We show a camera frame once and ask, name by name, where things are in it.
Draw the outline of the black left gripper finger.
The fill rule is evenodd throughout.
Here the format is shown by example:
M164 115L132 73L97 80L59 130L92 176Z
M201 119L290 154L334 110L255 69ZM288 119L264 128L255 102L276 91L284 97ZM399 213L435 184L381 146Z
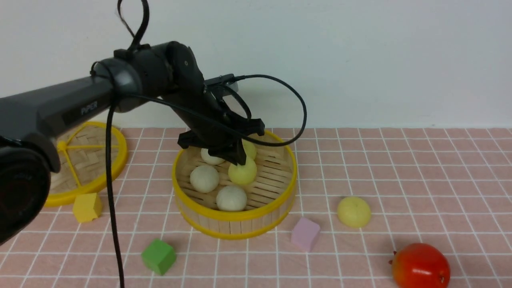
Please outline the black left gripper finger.
M212 157L221 158L223 160L230 160L230 153L232 153L231 146L222 146L219 148L208 149L208 154Z
M230 145L230 163L234 165L245 165L247 155L242 140L236 140Z

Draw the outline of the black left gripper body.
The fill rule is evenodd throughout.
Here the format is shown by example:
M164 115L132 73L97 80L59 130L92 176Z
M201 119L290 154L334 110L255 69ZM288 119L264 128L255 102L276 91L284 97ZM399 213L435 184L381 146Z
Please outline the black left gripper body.
M172 104L172 109L190 128L178 137L178 145L183 149L189 146L221 149L241 139L224 130L224 126L245 136L263 136L265 133L262 120L249 120L238 115L227 104L218 102L210 92L190 94L180 90L172 94Z

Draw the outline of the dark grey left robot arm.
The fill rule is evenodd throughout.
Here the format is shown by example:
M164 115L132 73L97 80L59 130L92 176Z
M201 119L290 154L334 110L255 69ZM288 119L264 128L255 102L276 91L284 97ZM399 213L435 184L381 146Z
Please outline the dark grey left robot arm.
M54 140L110 107L126 113L163 100L190 128L178 138L182 148L207 148L240 163L241 136L263 136L265 127L230 111L226 93L213 88L233 81L232 74L205 80L192 49L173 41L116 50L90 76L1 98L1 243L43 208L51 173L61 167Z

